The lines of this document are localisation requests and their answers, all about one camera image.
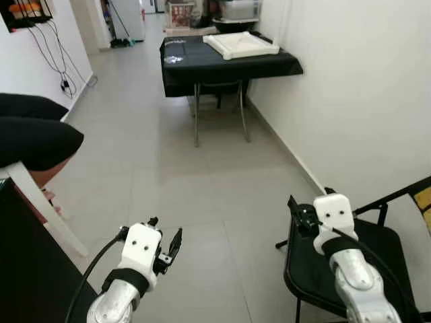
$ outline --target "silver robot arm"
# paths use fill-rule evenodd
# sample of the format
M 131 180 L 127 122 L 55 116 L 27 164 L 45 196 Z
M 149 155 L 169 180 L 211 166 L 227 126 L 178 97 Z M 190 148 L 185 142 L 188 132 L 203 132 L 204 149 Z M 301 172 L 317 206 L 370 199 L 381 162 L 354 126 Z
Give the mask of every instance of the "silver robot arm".
M 338 229 L 358 240 L 347 197 L 341 194 L 321 196 L 314 200 L 313 206 L 321 223 L 314 248 L 319 254 L 330 256 L 335 289 L 347 308 L 349 322 L 401 323 L 397 311 L 385 297 L 380 273 L 367 263 L 360 249 L 344 245 L 340 236 L 332 231 L 332 228 Z
M 130 323 L 143 295 L 156 287 L 157 275 L 166 273 L 181 245 L 182 229 L 170 244 L 169 253 L 161 253 L 161 231 L 157 218 L 129 228 L 121 261 L 102 286 L 102 294 L 93 302 L 87 323 Z

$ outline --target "black chair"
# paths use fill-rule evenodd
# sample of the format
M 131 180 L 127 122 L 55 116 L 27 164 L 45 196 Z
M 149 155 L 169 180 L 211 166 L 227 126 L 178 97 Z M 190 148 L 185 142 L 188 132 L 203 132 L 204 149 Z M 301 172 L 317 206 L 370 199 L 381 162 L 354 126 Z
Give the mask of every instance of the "black chair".
M 410 195 L 415 201 L 431 232 L 431 176 L 356 209 L 354 211 L 355 231 L 360 241 L 379 255 L 393 271 L 405 295 L 414 304 L 401 241 L 397 233 L 384 226 L 388 211 L 387 203 L 405 194 Z M 369 210 L 380 211 L 377 224 L 356 218 Z M 329 262 L 324 256 L 317 254 L 312 241 L 312 238 L 302 238 L 295 221 L 292 220 L 289 240 L 275 245 L 277 249 L 288 245 L 284 281 L 288 289 L 297 297 L 295 322 L 299 323 L 300 321 L 301 301 L 345 318 L 346 308 L 335 291 L 335 279 L 329 268 Z M 369 254 L 365 253 L 365 258 L 379 269 Z M 398 311 L 402 322 L 420 322 L 418 313 L 414 309 L 410 308 L 405 313 L 403 310 L 405 308 L 403 304 L 405 303 L 396 286 L 386 277 L 383 277 L 383 279 L 385 281 L 385 295 Z M 431 322 L 431 312 L 421 313 L 420 315 L 423 321 Z

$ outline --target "metal table leg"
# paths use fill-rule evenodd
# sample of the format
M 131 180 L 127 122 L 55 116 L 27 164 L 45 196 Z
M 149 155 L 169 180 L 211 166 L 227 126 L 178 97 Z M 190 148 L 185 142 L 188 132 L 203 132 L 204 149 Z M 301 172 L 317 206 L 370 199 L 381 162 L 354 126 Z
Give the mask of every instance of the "metal table leg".
M 245 140 L 247 140 L 247 142 L 249 143 L 251 140 L 250 140 L 250 136 L 248 135 L 247 124 L 246 124 L 246 120 L 245 120 L 244 102 L 243 102 L 244 100 L 243 100 L 243 92 L 242 91 L 243 91 L 242 81 L 240 81 L 238 95 L 240 97 L 240 111 L 241 111 L 242 127 L 244 128 Z
M 195 147 L 199 147 L 199 99 L 201 84 L 195 84 Z

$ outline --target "white tray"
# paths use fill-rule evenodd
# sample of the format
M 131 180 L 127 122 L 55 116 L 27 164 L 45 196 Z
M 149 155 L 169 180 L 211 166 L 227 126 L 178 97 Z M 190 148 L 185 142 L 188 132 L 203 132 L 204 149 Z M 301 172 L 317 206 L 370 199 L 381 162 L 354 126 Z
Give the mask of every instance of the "white tray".
M 259 55 L 276 55 L 280 47 L 272 45 L 249 32 L 204 36 L 203 42 L 218 51 L 223 59 L 239 59 Z

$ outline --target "chair seat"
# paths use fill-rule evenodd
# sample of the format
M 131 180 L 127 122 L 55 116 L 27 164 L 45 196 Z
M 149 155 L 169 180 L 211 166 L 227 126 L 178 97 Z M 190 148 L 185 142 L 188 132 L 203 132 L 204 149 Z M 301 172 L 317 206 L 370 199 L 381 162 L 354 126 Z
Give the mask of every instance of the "chair seat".
M 355 231 L 361 242 L 379 255 L 398 278 L 406 295 L 413 301 L 409 274 L 404 259 L 399 236 L 387 227 L 367 221 L 355 220 Z M 329 268 L 329 261 L 314 250 L 312 238 L 302 238 L 294 221 L 290 228 L 288 256 L 284 279 L 289 290 L 301 300 L 345 317 L 345 306 L 335 291 L 335 278 Z M 384 277 L 384 272 L 375 265 L 373 259 L 365 254 Z M 385 277 L 386 298 L 398 311 L 402 321 L 405 317 L 403 301 L 394 286 Z

